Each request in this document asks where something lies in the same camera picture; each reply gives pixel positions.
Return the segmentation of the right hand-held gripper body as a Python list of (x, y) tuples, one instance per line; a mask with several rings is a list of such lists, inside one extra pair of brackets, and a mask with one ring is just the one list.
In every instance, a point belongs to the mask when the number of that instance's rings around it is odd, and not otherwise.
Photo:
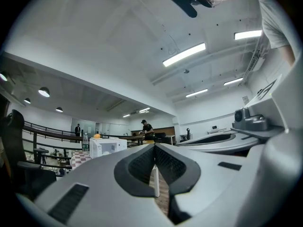
[(243, 212), (278, 211), (303, 172), (303, 59), (235, 112), (235, 129), (265, 137)]

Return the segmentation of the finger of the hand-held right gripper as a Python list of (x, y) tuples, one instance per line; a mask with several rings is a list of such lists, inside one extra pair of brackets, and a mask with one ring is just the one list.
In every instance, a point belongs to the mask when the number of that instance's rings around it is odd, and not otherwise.
[(213, 154), (231, 154), (240, 151), (249, 150), (255, 145), (259, 145), (260, 140), (257, 138), (234, 138), (229, 141), (214, 142), (211, 144), (195, 144), (178, 146), (178, 148), (189, 149), (198, 152), (213, 153)]
[(222, 134), (214, 134), (208, 135), (207, 137), (187, 142), (187, 146), (191, 145), (204, 145), (204, 144), (213, 144), (213, 143), (220, 143), (226, 142), (234, 139), (236, 135), (234, 133), (222, 133)]

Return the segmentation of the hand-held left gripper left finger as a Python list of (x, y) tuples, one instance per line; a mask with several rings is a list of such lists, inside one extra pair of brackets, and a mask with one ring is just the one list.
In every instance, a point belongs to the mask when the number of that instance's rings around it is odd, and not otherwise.
[(35, 205), (48, 213), (78, 183), (89, 189), (67, 221), (69, 227), (172, 227), (154, 198), (132, 196), (115, 180), (115, 165), (145, 147), (128, 148), (81, 164), (47, 187)]

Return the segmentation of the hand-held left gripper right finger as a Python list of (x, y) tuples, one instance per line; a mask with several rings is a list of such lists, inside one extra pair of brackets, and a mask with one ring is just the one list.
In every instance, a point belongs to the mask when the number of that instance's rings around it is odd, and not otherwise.
[(169, 215), (156, 225), (241, 225), (257, 175), (262, 146), (246, 157), (155, 145), (155, 159), (169, 186)]

